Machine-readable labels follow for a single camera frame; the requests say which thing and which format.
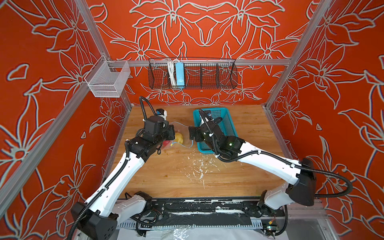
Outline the clear zip top bag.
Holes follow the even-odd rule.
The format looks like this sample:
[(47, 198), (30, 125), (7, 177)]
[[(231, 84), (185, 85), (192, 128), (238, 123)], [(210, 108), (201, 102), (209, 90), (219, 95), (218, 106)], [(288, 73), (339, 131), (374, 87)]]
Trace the clear zip top bag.
[(189, 127), (179, 122), (171, 122), (175, 130), (175, 139), (172, 141), (164, 141), (161, 150), (186, 148), (190, 149), (194, 145), (194, 141), (190, 140)]

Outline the yellow potato toy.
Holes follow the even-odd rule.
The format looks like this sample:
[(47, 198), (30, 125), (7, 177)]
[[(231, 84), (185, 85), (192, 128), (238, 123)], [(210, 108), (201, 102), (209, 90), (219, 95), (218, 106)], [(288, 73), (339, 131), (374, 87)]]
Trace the yellow potato toy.
[(182, 145), (184, 143), (183, 135), (181, 133), (175, 133), (174, 142)]

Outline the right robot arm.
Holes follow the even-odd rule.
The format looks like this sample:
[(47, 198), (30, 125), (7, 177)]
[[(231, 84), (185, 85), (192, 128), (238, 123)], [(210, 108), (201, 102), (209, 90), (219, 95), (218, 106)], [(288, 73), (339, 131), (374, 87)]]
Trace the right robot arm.
[[(262, 150), (239, 137), (225, 135), (220, 128), (222, 120), (222, 117), (216, 117), (209, 109), (195, 110), (195, 126), (189, 127), (190, 139), (197, 143), (204, 142), (221, 162), (246, 163), (285, 181), (273, 190), (263, 191), (257, 206), (260, 215), (273, 214), (280, 208), (286, 213), (288, 205), (292, 203), (311, 207), (315, 199), (338, 198), (352, 192), (353, 184), (350, 180), (333, 172), (315, 169), (308, 159), (287, 159)], [(317, 174), (341, 180), (346, 188), (338, 193), (317, 194)]]

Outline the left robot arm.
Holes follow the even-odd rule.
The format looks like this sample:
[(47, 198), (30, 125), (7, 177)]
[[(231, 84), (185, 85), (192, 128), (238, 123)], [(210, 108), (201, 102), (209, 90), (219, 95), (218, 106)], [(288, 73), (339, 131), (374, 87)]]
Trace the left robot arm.
[(84, 203), (73, 205), (74, 223), (67, 236), (69, 240), (76, 230), (93, 240), (108, 240), (116, 227), (128, 219), (135, 221), (137, 227), (153, 226), (158, 221), (159, 214), (152, 209), (152, 199), (145, 193), (138, 192), (125, 202), (116, 203), (149, 157), (154, 153), (161, 154), (163, 143), (175, 139), (175, 129), (167, 121), (167, 112), (152, 110), (153, 115), (148, 117), (144, 103), (149, 100), (140, 96), (139, 102), (144, 127), (133, 139), (125, 141), (125, 153), (101, 186)]

